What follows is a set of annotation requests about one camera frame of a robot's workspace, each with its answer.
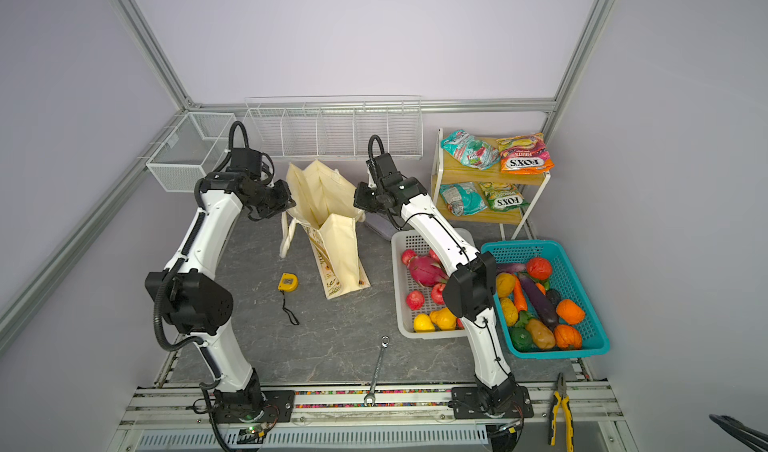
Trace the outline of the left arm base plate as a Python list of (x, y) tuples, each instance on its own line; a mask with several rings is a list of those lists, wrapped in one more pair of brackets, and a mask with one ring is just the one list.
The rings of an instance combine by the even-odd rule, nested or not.
[(214, 391), (213, 416), (223, 424), (282, 423), (291, 420), (295, 390)]

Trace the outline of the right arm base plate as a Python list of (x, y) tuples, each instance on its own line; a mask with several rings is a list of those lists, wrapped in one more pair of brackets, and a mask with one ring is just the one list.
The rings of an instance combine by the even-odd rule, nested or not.
[(488, 389), (484, 386), (453, 387), (448, 407), (456, 419), (517, 419), (532, 418), (534, 411), (528, 389)]

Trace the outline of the cream floral tote bag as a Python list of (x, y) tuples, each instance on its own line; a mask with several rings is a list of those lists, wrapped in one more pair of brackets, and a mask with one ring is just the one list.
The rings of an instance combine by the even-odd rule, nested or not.
[(353, 205), (353, 184), (318, 160), (303, 169), (290, 164), (286, 182), (295, 205), (281, 214), (279, 255), (287, 256), (300, 227), (308, 236), (327, 299), (368, 288), (356, 231), (365, 213)]

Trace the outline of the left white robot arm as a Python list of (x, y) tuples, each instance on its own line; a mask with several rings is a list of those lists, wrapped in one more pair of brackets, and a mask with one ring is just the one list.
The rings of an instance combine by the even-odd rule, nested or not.
[(194, 346), (212, 375), (204, 394), (221, 407), (258, 415), (266, 399), (234, 335), (233, 295), (216, 282), (216, 270), (242, 210), (259, 221), (295, 202), (286, 181), (255, 179), (246, 171), (212, 172), (198, 180), (193, 195), (197, 209), (184, 240), (165, 267), (145, 279), (155, 338), (168, 352)]

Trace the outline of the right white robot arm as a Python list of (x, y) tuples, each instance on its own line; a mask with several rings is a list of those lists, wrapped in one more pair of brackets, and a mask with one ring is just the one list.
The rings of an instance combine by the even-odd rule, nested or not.
[(448, 274), (443, 298), (467, 333), (473, 354), (481, 410), (498, 414), (517, 387), (503, 356), (496, 327), (493, 293), (496, 261), (461, 237), (413, 178), (387, 189), (358, 183), (354, 206), (385, 213), (397, 225), (409, 225), (427, 242)]

